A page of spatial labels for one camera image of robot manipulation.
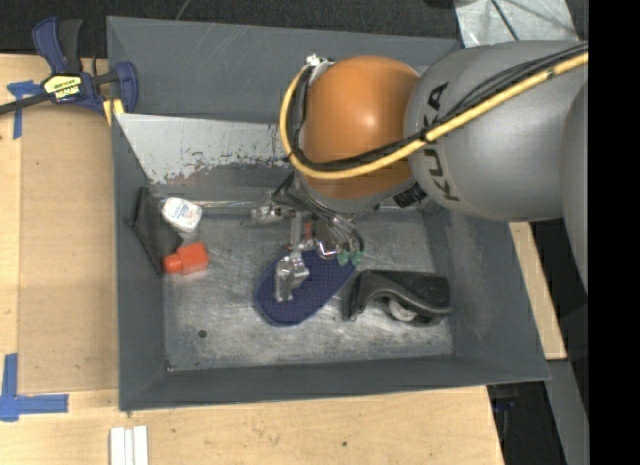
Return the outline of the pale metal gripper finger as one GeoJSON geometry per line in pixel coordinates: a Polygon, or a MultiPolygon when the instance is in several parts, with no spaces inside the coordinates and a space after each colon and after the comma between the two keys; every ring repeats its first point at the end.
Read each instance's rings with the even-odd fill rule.
{"type": "Polygon", "coordinates": [[[256,225],[271,225],[291,216],[291,209],[279,204],[267,204],[250,211],[251,221],[256,225]]]}
{"type": "Polygon", "coordinates": [[[293,299],[293,291],[308,278],[307,268],[301,252],[292,252],[282,257],[276,264],[274,273],[274,294],[276,302],[293,299]]]}

